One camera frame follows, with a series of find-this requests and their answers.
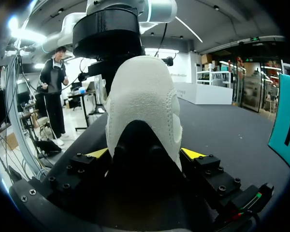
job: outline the black jacket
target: black jacket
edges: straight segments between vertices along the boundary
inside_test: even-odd
[[[46,63],[44,68],[42,69],[40,73],[40,80],[43,83],[46,83],[49,85],[50,83],[50,73],[53,69],[53,59],[49,59]],[[61,83],[63,83],[64,78],[67,76],[66,74],[66,67],[64,65],[64,61],[62,61],[62,66],[61,69],[58,72],[58,82],[57,82],[57,87],[58,90],[62,90]]]

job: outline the white sneaker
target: white sneaker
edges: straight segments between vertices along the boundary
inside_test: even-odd
[[[105,109],[108,113],[106,140],[112,156],[126,126],[141,120],[151,127],[181,170],[180,107],[171,75],[161,59],[139,56],[124,62],[114,77]]]
[[[64,142],[61,139],[54,139],[53,140],[55,144],[57,144],[57,146],[63,146]]]
[[[67,133],[64,133],[64,134],[61,134],[61,137],[62,137],[62,138],[68,138],[69,135],[68,135]]]

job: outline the white counter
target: white counter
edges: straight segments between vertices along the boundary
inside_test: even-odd
[[[196,105],[231,105],[233,89],[174,82],[177,96]]]

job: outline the person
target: person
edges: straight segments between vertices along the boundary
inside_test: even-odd
[[[61,106],[61,83],[67,86],[69,80],[66,75],[66,68],[63,55],[67,51],[66,47],[61,46],[55,50],[55,56],[49,59],[40,74],[42,88],[47,93],[45,95],[46,109],[49,121],[53,130],[54,142],[58,146],[64,145],[61,137],[68,137],[64,128],[64,119]]]

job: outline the yellow tag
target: yellow tag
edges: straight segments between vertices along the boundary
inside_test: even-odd
[[[203,154],[201,154],[201,153],[198,153],[198,152],[195,152],[195,151],[190,151],[190,150],[188,150],[188,149],[186,149],[186,148],[182,148],[181,149],[183,152],[185,152],[188,156],[189,156],[189,158],[190,159],[194,159],[194,158],[198,158],[198,157],[200,157],[200,156],[206,156],[206,155],[203,155]]]
[[[98,159],[105,151],[107,151],[107,148],[85,154],[85,156],[92,156],[92,157],[96,157]]]

